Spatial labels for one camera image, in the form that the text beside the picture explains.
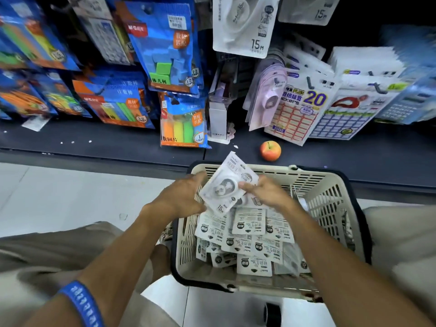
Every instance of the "beige plastic basket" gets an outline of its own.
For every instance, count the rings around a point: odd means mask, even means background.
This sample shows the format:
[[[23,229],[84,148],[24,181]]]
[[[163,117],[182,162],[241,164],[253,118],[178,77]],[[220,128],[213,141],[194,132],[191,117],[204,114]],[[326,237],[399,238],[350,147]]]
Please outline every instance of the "beige plastic basket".
[[[220,164],[199,162],[191,165],[188,173],[206,171],[210,178]],[[342,173],[326,169],[302,170],[297,166],[248,165],[257,174],[273,178],[285,190],[293,185],[303,197],[310,215],[321,227],[358,257],[370,263],[371,238],[366,219],[354,197],[348,179]],[[240,275],[234,266],[213,268],[195,258],[198,215],[174,222],[171,271],[175,279],[187,286],[223,290],[247,291],[262,295],[305,298],[317,293],[310,276],[273,275],[258,277]]]

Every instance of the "person's left hand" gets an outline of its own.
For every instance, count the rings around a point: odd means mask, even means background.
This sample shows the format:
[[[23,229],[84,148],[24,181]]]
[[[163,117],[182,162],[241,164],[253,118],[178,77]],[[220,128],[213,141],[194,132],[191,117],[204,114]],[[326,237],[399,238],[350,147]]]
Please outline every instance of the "person's left hand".
[[[185,218],[206,211],[206,207],[195,200],[199,186],[207,179],[206,172],[189,174],[174,181],[151,203],[167,217],[167,223],[176,218]]]

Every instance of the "tile floor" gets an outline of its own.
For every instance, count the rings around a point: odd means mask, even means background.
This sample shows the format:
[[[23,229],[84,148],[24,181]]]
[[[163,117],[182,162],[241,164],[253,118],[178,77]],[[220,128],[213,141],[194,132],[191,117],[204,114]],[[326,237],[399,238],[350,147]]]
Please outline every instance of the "tile floor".
[[[0,237],[68,230],[100,220],[125,230],[141,207],[171,182],[0,163]],[[369,200],[359,200],[359,203],[362,208],[398,204]],[[151,285],[143,295],[183,327],[262,325],[259,312],[262,312],[265,297],[188,288],[171,275]],[[284,326],[334,326],[324,304],[271,300],[282,303]]]

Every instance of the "hand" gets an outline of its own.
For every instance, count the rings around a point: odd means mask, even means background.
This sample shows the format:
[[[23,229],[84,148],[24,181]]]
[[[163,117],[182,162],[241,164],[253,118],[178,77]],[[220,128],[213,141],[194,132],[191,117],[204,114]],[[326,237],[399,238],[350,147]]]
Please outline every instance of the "hand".
[[[194,199],[199,186],[206,179],[207,174],[203,171],[196,175],[189,174],[184,179],[174,181],[151,203],[162,212],[161,216],[156,217],[163,218],[165,216],[166,224],[168,224],[174,219],[206,211],[206,207]]]
[[[282,187],[263,174],[259,175],[257,186],[247,182],[239,182],[238,186],[246,192],[255,195],[262,203],[279,212],[282,212],[286,206],[293,207],[294,204],[299,206]]]

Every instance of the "apple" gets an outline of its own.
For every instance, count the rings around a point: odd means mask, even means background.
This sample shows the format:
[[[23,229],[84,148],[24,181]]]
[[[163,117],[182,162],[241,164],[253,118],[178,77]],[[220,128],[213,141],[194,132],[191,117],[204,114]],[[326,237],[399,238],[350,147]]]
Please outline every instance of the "apple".
[[[268,162],[276,161],[280,157],[281,153],[282,148],[275,141],[265,141],[260,146],[260,154]]]

